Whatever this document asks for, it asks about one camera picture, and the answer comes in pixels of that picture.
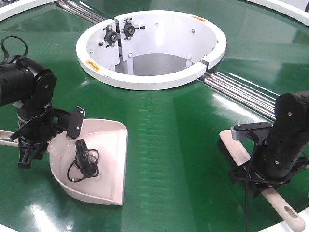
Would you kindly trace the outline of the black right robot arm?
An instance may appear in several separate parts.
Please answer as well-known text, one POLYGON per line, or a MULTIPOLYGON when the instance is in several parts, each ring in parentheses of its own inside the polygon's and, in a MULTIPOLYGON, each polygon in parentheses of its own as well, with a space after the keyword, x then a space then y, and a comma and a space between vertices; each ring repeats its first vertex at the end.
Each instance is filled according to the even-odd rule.
POLYGON ((234 140, 250 139, 254 148, 248 161, 232 165, 229 177, 240 182, 253 197, 270 187, 288 184, 309 164, 301 152, 309 142, 309 93, 291 92, 275 102, 275 122, 240 124, 232 127, 234 140))

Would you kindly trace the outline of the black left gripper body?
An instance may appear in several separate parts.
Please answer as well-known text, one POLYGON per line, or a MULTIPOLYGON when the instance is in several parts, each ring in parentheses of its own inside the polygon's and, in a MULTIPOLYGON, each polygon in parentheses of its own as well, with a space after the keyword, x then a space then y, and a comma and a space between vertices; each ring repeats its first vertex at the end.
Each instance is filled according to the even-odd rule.
POLYGON ((10 139, 21 138, 33 143, 50 141, 68 130, 71 115, 68 111, 54 108, 50 103, 43 108, 23 105, 17 108, 19 128, 10 139))

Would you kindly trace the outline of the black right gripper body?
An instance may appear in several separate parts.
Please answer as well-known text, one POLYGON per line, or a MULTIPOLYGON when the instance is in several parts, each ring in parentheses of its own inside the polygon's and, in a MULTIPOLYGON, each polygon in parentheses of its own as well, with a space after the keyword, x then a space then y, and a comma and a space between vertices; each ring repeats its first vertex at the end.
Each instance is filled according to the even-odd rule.
POLYGON ((231 158, 229 161, 230 171, 228 177, 232 184, 239 183, 245 190, 248 190, 253 198, 257 197, 262 191, 274 188, 277 189, 282 185, 290 183, 290 179, 298 174, 301 170, 309 168, 309 158, 308 157, 299 157, 296 160, 296 163, 292 166, 292 169, 288 173, 287 177, 283 180, 269 179, 266 177, 261 177, 253 169, 250 168, 249 176, 247 178, 247 167, 249 166, 249 161, 237 166, 235 161, 231 158))

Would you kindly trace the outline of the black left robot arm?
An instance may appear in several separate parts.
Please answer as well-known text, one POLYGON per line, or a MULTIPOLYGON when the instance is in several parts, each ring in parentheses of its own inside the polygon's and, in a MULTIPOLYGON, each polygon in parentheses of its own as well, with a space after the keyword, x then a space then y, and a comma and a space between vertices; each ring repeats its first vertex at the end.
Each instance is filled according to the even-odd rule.
POLYGON ((80 135, 85 112, 55 108, 52 103, 57 78, 43 65, 15 55, 0 66, 0 104, 13 103, 19 128, 11 140, 18 140, 19 168, 29 169, 33 159, 42 159, 49 142, 66 132, 76 139, 80 135))

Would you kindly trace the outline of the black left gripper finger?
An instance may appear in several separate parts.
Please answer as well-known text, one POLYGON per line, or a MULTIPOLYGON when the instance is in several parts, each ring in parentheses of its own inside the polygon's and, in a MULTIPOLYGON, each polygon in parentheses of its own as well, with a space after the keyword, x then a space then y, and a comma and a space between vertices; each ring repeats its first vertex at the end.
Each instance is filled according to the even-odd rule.
POLYGON ((69 117, 67 136, 71 139, 76 139, 79 137, 83 121, 84 121, 85 111, 83 108, 77 106, 74 108, 72 114, 69 117))
POLYGON ((21 169, 30 169, 33 159, 41 160, 47 151, 47 142, 34 143, 33 141, 19 141, 19 162, 21 169))

